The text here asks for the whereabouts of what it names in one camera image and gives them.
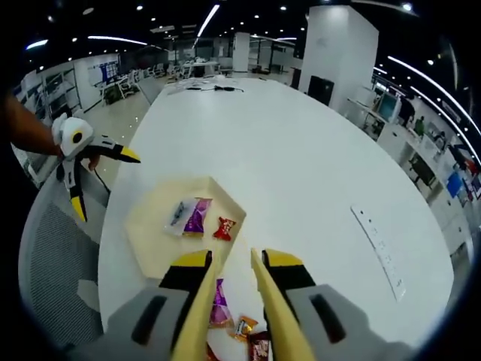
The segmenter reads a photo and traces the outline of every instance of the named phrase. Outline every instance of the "tray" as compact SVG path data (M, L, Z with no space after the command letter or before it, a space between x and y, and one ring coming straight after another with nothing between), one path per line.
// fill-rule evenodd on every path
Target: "tray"
M172 211L182 200L191 197L211 198L204 220L204 237L176 237L165 232ZM230 231L231 241L218 240L212 234L219 228L219 217L237 222ZM132 209L127 216L126 231L142 273L162 279L171 263L185 253L212 250L219 257L218 274L237 240L246 212L211 177L178 178L163 181Z

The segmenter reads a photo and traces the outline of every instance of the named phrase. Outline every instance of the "wrapped candy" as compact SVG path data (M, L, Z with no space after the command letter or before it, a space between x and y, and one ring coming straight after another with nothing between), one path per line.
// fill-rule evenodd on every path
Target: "wrapped candy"
M268 361L269 359L269 334L267 331L250 334L249 341L249 360Z
M219 229L213 234L214 238L223 239L224 241L232 240L229 231L236 224L233 220L228 220L227 218L219 217Z
M258 322L252 318L240 316L237 327L233 332L230 332L229 335L238 341L247 342L247 336L252 332L257 323Z
M164 227L172 235L202 238L204 219L212 199L190 198L182 200Z
M222 290L222 282L224 280L218 279L216 285L216 296L213 299L212 310L210 311L209 328L220 329L223 327L233 326L231 313L227 308L227 301Z

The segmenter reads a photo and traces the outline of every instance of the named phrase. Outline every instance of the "power outlet strip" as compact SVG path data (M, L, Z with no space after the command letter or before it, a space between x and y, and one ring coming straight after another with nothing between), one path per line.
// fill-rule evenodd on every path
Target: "power outlet strip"
M384 272L391 285L394 297L396 298L396 301L400 302L406 293L406 287L403 279L398 274L398 270L396 269L395 262L387 244L383 241L383 238L374 225L374 221L366 214L365 210L357 205L352 205L351 211L354 214L354 217L358 220L366 236L369 238L369 241L376 252L377 258L384 268Z

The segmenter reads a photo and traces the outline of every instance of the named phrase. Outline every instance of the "cable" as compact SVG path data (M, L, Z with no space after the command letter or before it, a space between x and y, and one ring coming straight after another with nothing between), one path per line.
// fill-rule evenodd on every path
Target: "cable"
M225 92L233 92L235 90L239 90L242 93L244 93L243 89L234 88L233 86L218 86L218 85L216 85L214 88L211 88L211 89L202 89L201 91L202 92L208 92L208 91L211 91L211 90L214 90L216 92L219 91L219 90L224 90Z
M105 184L104 180L101 178L100 175L98 175L97 173L97 169L94 169L93 170L95 172L95 175L97 176L97 178L101 181L102 185L104 186L105 190L107 190L107 193L110 195L110 189L109 187L107 187L107 184Z

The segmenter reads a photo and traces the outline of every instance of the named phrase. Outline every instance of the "human arm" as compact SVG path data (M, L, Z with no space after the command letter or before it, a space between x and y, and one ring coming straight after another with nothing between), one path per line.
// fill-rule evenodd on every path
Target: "human arm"
M28 152L62 157L60 146L53 141L52 131L27 110L12 95L5 97L5 116L8 139L19 149ZM90 158L89 169L93 170L100 156Z

